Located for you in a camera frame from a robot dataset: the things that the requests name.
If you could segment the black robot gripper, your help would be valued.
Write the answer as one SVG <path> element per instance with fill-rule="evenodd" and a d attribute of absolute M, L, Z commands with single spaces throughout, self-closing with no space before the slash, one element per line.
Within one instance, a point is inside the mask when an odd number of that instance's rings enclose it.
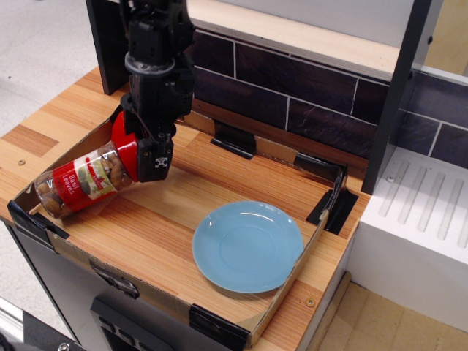
<path fill-rule="evenodd" d="M 185 61 L 167 67 L 138 64 L 130 70 L 130 92 L 121 98 L 126 135 L 137 142 L 137 179 L 140 183 L 167 178 L 173 158 L 175 122 L 192 109 L 195 71 Z"/>

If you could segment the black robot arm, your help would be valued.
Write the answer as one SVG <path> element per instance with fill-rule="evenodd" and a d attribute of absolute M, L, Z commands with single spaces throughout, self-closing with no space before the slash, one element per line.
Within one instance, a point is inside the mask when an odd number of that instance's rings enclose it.
<path fill-rule="evenodd" d="M 121 1 L 128 39 L 129 93 L 113 123 L 112 141 L 135 182 L 167 178 L 176 121 L 192 109 L 197 84 L 185 50 L 195 28 L 185 1 Z"/>

